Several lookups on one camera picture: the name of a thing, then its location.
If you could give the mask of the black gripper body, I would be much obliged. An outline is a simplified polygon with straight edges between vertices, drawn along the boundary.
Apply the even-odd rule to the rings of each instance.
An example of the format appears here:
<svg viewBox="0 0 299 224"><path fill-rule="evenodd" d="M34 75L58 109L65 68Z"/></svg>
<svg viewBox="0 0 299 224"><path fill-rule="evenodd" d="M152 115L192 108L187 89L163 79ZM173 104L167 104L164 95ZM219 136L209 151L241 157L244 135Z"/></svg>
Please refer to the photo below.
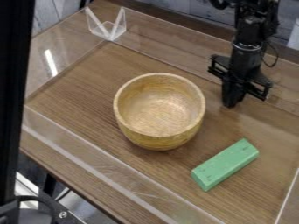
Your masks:
<svg viewBox="0 0 299 224"><path fill-rule="evenodd" d="M228 57L213 54L208 72L220 81L224 77L233 77L245 82L245 95L252 95L264 101L273 82L263 75L260 70L265 52L265 44L243 45L232 42L232 51Z"/></svg>

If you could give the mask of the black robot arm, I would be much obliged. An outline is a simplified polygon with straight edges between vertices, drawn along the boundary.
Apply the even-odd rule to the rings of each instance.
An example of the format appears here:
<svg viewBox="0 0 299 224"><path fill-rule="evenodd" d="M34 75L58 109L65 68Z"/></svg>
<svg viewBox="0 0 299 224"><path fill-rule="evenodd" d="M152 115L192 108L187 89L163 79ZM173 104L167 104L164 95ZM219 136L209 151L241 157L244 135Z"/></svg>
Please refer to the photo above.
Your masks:
<svg viewBox="0 0 299 224"><path fill-rule="evenodd" d="M221 102L233 108L245 95L264 101L273 82L263 75L261 65L273 67L279 54L269 43L279 26L280 0L209 0L217 10L235 9L236 33L228 57L213 54L208 72L221 81Z"/></svg>

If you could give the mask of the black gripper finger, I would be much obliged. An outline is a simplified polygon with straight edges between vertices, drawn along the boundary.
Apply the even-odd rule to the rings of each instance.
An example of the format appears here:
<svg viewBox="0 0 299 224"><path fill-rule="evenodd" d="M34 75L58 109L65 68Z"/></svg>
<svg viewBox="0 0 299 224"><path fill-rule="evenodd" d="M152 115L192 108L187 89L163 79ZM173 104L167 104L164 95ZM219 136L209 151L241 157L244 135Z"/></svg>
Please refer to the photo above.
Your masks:
<svg viewBox="0 0 299 224"><path fill-rule="evenodd" d="M227 108L233 108L245 96L245 82L233 77L224 77L221 80L221 102Z"/></svg>

